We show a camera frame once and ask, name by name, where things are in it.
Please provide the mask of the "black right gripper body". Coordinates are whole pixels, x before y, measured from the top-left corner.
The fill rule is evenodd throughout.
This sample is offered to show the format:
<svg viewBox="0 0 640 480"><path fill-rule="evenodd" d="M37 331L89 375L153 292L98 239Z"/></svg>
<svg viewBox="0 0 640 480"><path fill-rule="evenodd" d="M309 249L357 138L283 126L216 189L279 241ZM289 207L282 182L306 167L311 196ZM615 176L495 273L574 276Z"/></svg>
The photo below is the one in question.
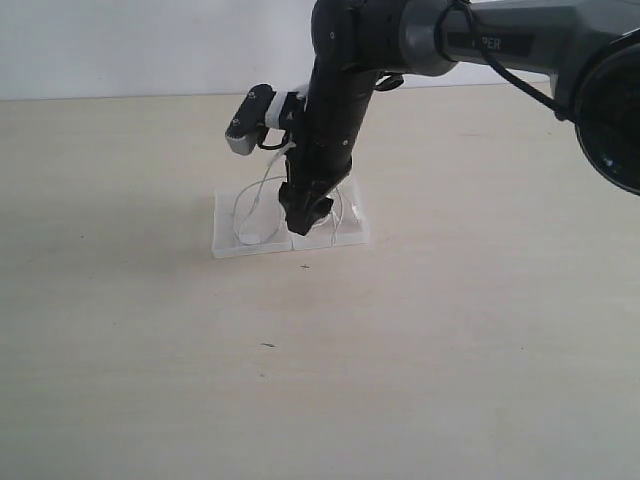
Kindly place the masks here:
<svg viewBox="0 0 640 480"><path fill-rule="evenodd" d="M352 169L354 140L345 136L327 144L288 134L285 153L284 200L319 199L338 185Z"/></svg>

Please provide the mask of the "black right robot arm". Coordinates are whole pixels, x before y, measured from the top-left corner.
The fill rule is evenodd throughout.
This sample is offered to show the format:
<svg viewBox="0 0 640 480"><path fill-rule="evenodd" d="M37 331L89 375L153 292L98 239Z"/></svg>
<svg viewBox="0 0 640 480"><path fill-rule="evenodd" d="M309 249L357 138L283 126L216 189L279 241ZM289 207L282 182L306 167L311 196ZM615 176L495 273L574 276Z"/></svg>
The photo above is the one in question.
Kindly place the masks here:
<svg viewBox="0 0 640 480"><path fill-rule="evenodd" d="M596 171L639 190L635 1L319 1L311 38L315 60L279 190L295 234L330 213L373 93L460 63L489 66L572 123Z"/></svg>

